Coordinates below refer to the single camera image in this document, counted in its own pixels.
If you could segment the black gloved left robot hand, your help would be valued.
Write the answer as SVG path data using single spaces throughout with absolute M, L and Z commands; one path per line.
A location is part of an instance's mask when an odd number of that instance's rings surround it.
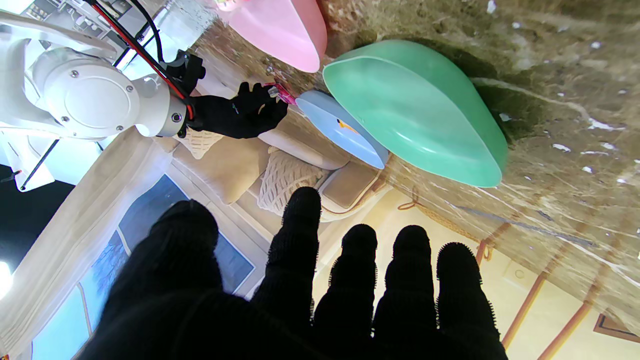
M 448 243 L 432 267 L 427 232 L 398 233 L 374 303 L 377 233 L 350 228 L 313 305 L 322 203 L 290 197 L 250 300 L 225 292 L 218 225 L 196 200 L 170 207 L 115 279 L 79 360 L 505 360 L 475 255 Z

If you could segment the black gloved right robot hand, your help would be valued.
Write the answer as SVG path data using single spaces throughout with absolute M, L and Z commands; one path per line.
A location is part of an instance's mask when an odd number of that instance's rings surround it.
M 233 139 L 252 139 L 274 130 L 288 114 L 288 103 L 270 96 L 270 86 L 243 82 L 231 99 L 222 96 L 194 96 L 190 102 L 195 121 L 193 129 Z

